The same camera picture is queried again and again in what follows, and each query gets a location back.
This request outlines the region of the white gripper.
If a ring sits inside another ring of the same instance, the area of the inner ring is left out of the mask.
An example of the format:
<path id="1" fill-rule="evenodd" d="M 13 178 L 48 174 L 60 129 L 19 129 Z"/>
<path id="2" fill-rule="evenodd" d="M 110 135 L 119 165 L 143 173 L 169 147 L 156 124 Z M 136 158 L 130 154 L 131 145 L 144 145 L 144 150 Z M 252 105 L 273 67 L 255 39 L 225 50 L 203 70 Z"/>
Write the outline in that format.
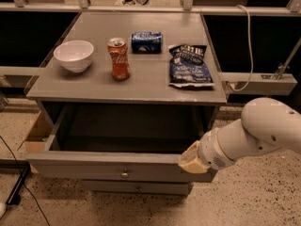
<path id="1" fill-rule="evenodd" d="M 195 174 L 205 173 L 208 170 L 207 166 L 210 166 L 214 170 L 222 170 L 233 166 L 235 161 L 223 152 L 217 133 L 218 130 L 213 129 L 205 133 L 200 141 L 196 140 L 192 143 L 183 155 L 186 157 L 195 157 L 198 155 L 199 157 L 192 158 L 191 160 L 181 158 L 179 166 L 186 172 Z"/>

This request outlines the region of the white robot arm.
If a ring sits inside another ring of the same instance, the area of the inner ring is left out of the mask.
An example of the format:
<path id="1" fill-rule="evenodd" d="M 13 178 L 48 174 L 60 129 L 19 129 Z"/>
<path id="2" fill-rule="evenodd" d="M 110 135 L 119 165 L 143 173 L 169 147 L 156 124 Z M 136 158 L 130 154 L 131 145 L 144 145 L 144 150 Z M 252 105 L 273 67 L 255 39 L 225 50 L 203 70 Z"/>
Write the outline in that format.
<path id="1" fill-rule="evenodd" d="M 195 141 L 178 165 L 189 173 L 205 173 L 280 149 L 301 153 L 301 114 L 275 99 L 257 98 L 243 107 L 240 119 Z"/>

